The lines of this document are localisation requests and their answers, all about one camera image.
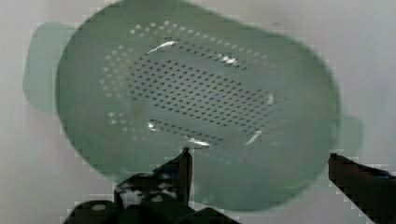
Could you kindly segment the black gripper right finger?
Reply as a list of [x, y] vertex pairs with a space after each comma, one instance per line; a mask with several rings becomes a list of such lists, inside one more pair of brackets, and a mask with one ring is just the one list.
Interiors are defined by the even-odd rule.
[[328, 177], [374, 224], [395, 224], [395, 176], [332, 153]]

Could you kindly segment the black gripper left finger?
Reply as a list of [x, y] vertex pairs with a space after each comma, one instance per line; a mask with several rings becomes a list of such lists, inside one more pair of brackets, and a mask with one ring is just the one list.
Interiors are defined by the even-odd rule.
[[64, 224], [240, 224], [213, 208], [189, 206], [192, 156], [187, 147], [150, 173], [132, 175], [114, 199], [77, 205]]

